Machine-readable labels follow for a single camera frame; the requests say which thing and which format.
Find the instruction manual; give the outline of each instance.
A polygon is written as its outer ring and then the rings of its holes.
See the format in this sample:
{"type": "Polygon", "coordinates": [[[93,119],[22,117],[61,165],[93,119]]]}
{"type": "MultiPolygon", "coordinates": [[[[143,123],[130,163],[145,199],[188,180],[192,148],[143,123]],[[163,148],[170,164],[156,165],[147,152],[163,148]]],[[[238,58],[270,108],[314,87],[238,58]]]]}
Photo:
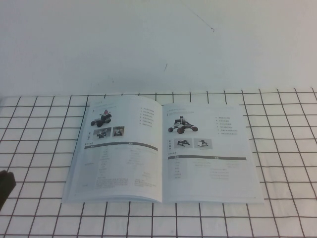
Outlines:
{"type": "Polygon", "coordinates": [[[63,202],[263,202],[239,107],[122,96],[90,104],[63,202]]]}

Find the booklet page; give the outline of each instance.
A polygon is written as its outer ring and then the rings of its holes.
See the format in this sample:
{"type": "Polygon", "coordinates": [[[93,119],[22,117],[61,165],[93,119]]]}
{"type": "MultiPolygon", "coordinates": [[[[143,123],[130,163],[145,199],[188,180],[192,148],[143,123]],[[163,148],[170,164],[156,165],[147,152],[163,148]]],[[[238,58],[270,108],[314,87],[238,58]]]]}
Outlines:
{"type": "Polygon", "coordinates": [[[160,104],[140,96],[92,103],[67,200],[161,201],[161,113],[160,104]]]}
{"type": "Polygon", "coordinates": [[[262,202],[240,108],[163,106],[163,200],[262,202]]]}

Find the white wall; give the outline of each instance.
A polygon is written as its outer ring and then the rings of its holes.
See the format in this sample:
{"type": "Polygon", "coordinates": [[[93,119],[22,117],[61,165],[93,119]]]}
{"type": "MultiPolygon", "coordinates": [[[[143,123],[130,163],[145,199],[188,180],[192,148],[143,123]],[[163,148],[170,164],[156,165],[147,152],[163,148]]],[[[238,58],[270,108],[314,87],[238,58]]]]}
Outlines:
{"type": "Polygon", "coordinates": [[[316,0],[0,1],[3,96],[308,87],[316,79],[316,0]]]}

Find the robot car image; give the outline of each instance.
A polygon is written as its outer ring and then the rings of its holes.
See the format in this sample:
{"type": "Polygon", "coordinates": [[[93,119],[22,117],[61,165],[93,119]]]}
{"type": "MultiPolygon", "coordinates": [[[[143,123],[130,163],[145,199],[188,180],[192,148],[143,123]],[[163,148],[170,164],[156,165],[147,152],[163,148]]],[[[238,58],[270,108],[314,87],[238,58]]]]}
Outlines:
{"type": "Polygon", "coordinates": [[[105,138],[106,136],[107,136],[107,133],[106,133],[105,130],[102,130],[102,131],[100,131],[100,132],[97,134],[97,137],[98,137],[99,139],[105,138]]]}
{"type": "Polygon", "coordinates": [[[185,129],[192,129],[193,131],[198,131],[198,128],[194,125],[191,125],[187,122],[187,119],[184,119],[184,117],[180,116],[179,119],[175,120],[174,128],[170,127],[168,129],[168,132],[173,132],[174,129],[177,128],[178,134],[183,134],[185,132],[185,129]]]}
{"type": "Polygon", "coordinates": [[[200,147],[208,146],[208,144],[207,144],[207,142],[205,142],[205,140],[199,141],[197,145],[200,147]]]}
{"type": "Polygon", "coordinates": [[[116,130],[113,136],[122,136],[121,130],[116,130]]]}
{"type": "Polygon", "coordinates": [[[109,123],[111,121],[111,114],[108,112],[108,110],[105,110],[103,114],[100,114],[101,118],[93,120],[90,125],[97,124],[97,127],[101,127],[104,123],[109,123]]]}
{"type": "Polygon", "coordinates": [[[185,146],[185,145],[190,145],[187,140],[179,140],[177,142],[177,145],[185,146]]]}

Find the grid pattern tablecloth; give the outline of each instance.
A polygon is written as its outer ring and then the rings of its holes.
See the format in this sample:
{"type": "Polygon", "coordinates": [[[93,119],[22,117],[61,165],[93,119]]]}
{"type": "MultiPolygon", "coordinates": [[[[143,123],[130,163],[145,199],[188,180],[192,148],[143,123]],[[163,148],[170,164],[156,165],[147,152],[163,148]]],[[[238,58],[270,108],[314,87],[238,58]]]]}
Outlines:
{"type": "Polygon", "coordinates": [[[0,170],[17,186],[0,212],[0,238],[316,237],[317,96],[307,90],[144,95],[161,104],[240,105],[264,205],[61,204],[91,100],[121,95],[4,98],[0,170]]]}

